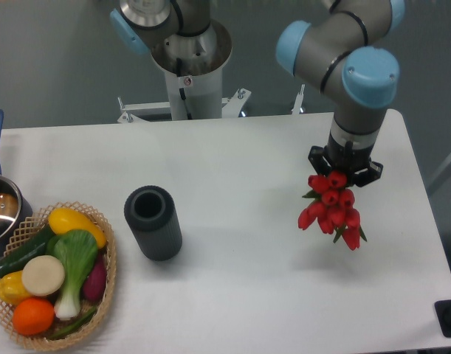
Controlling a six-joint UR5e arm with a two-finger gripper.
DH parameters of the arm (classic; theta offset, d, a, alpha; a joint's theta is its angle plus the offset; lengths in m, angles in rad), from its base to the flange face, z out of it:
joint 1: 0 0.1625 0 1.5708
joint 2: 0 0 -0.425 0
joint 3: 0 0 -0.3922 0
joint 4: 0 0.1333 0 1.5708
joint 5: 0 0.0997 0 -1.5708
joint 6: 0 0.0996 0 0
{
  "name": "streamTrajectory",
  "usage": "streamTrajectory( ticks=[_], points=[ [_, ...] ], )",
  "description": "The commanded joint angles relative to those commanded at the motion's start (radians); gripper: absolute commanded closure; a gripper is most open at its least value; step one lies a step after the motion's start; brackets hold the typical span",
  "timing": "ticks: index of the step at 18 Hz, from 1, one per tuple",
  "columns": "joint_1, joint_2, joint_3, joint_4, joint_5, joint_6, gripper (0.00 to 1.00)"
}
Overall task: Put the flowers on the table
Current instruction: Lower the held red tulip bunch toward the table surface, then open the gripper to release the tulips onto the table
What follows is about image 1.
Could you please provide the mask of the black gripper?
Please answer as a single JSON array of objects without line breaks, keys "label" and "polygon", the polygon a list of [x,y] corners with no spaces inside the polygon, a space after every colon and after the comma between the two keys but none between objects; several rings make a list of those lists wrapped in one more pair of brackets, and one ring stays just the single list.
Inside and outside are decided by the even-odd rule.
[{"label": "black gripper", "polygon": [[370,160],[374,145],[375,142],[365,142],[363,146],[359,146],[357,142],[345,140],[341,136],[335,138],[330,133],[326,149],[312,146],[308,160],[318,175],[328,175],[332,168],[355,172],[353,185],[364,187],[380,179],[383,171],[383,164]]}]

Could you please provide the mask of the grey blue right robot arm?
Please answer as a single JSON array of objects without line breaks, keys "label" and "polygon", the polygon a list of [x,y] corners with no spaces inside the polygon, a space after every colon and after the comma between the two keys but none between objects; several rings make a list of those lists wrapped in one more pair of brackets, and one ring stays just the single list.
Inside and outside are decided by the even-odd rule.
[{"label": "grey blue right robot arm", "polygon": [[336,107],[328,143],[311,149],[318,173],[379,176],[371,160],[386,111],[396,96],[397,59],[374,43],[397,28],[404,1],[327,1],[329,17],[313,26],[291,23],[276,46],[277,62]]}]

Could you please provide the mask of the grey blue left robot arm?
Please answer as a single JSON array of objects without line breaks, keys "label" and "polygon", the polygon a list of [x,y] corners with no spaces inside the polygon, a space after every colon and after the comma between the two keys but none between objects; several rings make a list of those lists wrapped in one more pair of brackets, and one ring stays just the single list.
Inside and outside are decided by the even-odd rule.
[{"label": "grey blue left robot arm", "polygon": [[[348,185],[379,179],[371,159],[399,65],[373,43],[404,13],[403,1],[327,1],[329,18],[317,27],[291,23],[280,35],[276,59],[290,75],[336,104],[328,143],[309,161],[327,176],[340,171]],[[208,1],[120,1],[110,20],[133,52],[150,53],[164,72],[174,120],[222,116],[222,69],[232,51],[228,31],[210,16]]]}]

